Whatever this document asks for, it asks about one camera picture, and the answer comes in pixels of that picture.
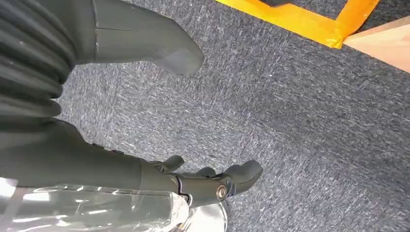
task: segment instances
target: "clear plastic film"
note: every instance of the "clear plastic film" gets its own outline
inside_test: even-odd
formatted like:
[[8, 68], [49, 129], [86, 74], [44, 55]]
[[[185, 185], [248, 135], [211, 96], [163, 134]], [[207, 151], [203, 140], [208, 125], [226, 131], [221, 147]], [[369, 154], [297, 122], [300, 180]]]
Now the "clear plastic film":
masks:
[[172, 192], [59, 185], [20, 188], [0, 178], [0, 231], [168, 232], [189, 214]]
[[216, 0], [331, 48], [341, 48], [355, 33], [380, 0], [348, 0], [336, 20], [285, 4], [270, 7], [259, 0]]

